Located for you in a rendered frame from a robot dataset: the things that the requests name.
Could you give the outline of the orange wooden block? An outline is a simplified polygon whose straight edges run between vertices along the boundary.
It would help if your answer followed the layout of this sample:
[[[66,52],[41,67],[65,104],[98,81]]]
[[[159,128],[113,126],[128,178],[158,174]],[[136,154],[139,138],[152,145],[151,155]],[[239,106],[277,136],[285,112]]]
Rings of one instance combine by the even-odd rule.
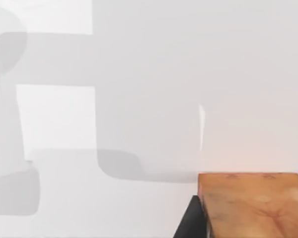
[[[298,238],[298,174],[205,173],[207,238]]]

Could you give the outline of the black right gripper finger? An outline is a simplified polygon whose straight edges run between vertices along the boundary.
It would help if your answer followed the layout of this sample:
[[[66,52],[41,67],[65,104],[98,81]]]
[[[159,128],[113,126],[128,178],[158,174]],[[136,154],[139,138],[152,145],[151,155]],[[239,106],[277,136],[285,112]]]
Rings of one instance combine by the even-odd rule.
[[[207,238],[207,220],[197,195],[192,196],[173,238]]]

